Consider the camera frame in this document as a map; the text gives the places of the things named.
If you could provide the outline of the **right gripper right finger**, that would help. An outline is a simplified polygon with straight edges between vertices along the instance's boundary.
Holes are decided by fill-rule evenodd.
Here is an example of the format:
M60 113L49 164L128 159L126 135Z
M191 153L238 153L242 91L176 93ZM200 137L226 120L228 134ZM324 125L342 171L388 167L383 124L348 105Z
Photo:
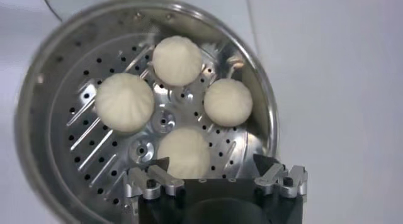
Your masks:
M283 198L307 195L308 172L304 166L294 165L288 170L276 158L259 154L254 154L253 160L259 172L254 183L264 195L273 194L275 189Z

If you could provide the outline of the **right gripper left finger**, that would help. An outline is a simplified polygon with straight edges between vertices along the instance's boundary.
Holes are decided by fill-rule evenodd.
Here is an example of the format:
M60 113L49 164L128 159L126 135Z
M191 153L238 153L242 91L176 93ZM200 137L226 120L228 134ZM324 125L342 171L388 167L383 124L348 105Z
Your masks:
M161 197L161 191L171 197L184 191L184 180L167 172L169 157L151 160L144 167L133 167L127 171L125 178L125 197L142 196L145 200Z

